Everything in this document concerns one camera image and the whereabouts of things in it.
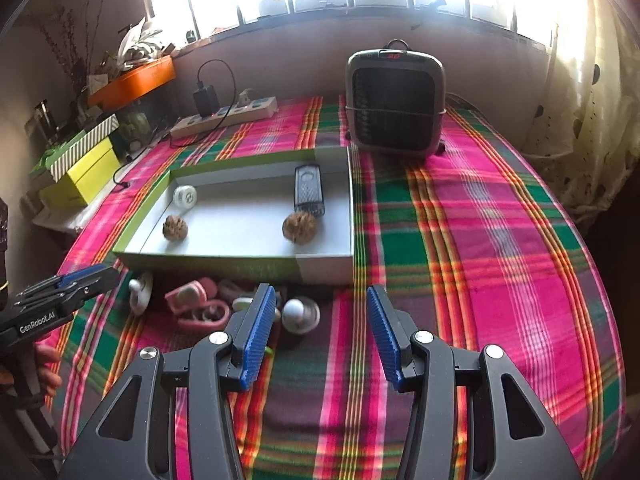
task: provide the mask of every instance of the walnut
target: walnut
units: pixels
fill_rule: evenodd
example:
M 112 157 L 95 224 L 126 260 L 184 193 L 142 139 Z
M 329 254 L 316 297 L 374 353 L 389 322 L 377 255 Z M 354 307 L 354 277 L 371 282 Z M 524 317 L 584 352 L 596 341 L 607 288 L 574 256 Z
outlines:
M 295 244 L 308 244 L 316 236 L 318 225 L 310 213 L 298 211 L 291 213 L 282 224 L 282 234 Z
M 162 226 L 162 236 L 170 242 L 184 240 L 189 232 L 187 222 L 175 215 L 169 215 Z

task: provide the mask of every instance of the colorful striped tablecloth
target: colorful striped tablecloth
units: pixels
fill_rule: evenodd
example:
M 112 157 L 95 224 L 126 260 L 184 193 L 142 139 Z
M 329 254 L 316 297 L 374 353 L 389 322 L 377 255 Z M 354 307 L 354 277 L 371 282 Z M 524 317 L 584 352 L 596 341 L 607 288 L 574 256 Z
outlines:
M 344 99 L 280 104 L 271 119 L 213 132 L 197 146 L 154 148 L 82 232 L 61 272 L 105 262 L 120 287 L 88 302 L 49 342 L 63 351 L 64 387 L 49 403 L 68 452 L 136 351 L 185 348 L 156 280 L 148 313 L 130 315 L 131 273 L 110 249 L 169 168 L 277 150 L 345 144 Z M 357 152 L 353 160 L 355 284 L 298 286 L 319 301 L 319 327 L 275 327 L 254 387 L 230 400 L 248 478 L 391 479 L 402 453 L 411 395 L 389 388 L 367 325 L 365 289 L 386 286 L 420 328 L 473 350 L 507 351 L 559 425 L 584 477 L 611 456 L 623 422 L 624 373 L 614 319 L 584 243 L 526 162 L 467 104 L 449 100 L 446 152 L 407 162 Z M 178 395 L 180 478 L 188 478 L 186 398 Z M 465 415 L 458 417 L 456 475 Z

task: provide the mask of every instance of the metal bolt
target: metal bolt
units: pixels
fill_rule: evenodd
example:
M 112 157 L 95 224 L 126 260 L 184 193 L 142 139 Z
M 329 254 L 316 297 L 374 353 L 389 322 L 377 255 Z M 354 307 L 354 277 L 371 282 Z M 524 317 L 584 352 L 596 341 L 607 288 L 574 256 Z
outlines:
M 209 341 L 214 345 L 222 345 L 226 343 L 228 339 L 229 336 L 226 334 L 226 332 L 214 332 L 209 336 Z
M 418 330 L 415 333 L 415 340 L 418 343 L 423 343 L 425 345 L 433 342 L 433 334 L 431 332 L 427 332 L 426 330 Z
M 504 355 L 504 350 L 502 350 L 498 345 L 489 345 L 485 352 L 493 359 L 500 359 Z
M 144 360 L 153 359 L 157 355 L 158 355 L 158 349 L 153 346 L 145 346 L 140 351 L 140 357 L 142 357 Z

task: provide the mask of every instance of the curtain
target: curtain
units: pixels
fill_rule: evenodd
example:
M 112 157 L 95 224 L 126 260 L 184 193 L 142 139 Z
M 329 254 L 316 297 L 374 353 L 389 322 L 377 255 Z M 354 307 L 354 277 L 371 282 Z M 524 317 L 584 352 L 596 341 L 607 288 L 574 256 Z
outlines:
M 640 51 L 609 0 L 564 0 L 521 149 L 585 233 L 640 156 Z

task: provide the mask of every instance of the orange box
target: orange box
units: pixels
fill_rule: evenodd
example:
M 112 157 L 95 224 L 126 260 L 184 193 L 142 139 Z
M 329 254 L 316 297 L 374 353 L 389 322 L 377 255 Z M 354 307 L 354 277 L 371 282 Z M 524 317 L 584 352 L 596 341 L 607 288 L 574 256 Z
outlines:
M 175 79 L 174 62 L 164 56 L 117 77 L 87 99 L 87 104 L 99 106 L 103 112 L 115 112 L 130 102 Z

